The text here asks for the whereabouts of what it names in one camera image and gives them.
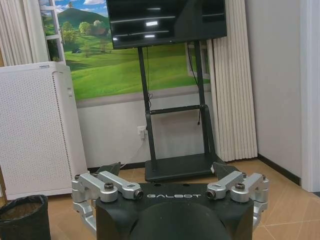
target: tv screen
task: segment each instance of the tv screen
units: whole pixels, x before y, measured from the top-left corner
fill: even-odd
[[[225,37],[225,0],[107,0],[113,47]]]

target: wall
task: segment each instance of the wall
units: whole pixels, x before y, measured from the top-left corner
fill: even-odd
[[[300,177],[300,1],[246,8],[258,152]]]
[[[212,110],[211,93],[205,97]],[[151,109],[196,104],[199,95],[187,94],[152,99]],[[150,160],[148,136],[141,140],[137,132],[138,126],[146,125],[143,100],[79,108],[78,116],[88,168]],[[203,153],[198,117],[197,110],[153,116],[156,157]]]

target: perforated panel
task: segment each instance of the perforated panel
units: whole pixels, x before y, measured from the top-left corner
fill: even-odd
[[[52,69],[0,74],[0,164],[7,195],[71,187]]]

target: wall outlet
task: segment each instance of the wall outlet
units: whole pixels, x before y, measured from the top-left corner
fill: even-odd
[[[138,126],[137,133],[140,136],[140,139],[145,139],[147,133],[147,126]]]

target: grass field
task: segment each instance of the grass field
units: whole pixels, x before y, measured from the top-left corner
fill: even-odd
[[[77,100],[136,93],[142,90],[137,49],[113,50],[112,43],[106,52],[100,52],[100,37],[79,35],[76,43],[64,46],[67,65]],[[90,56],[84,53],[90,46]],[[80,48],[82,53],[72,53]],[[144,49],[145,70],[148,72],[147,52]],[[188,76],[185,45],[163,45],[148,48],[150,90],[194,85]]]

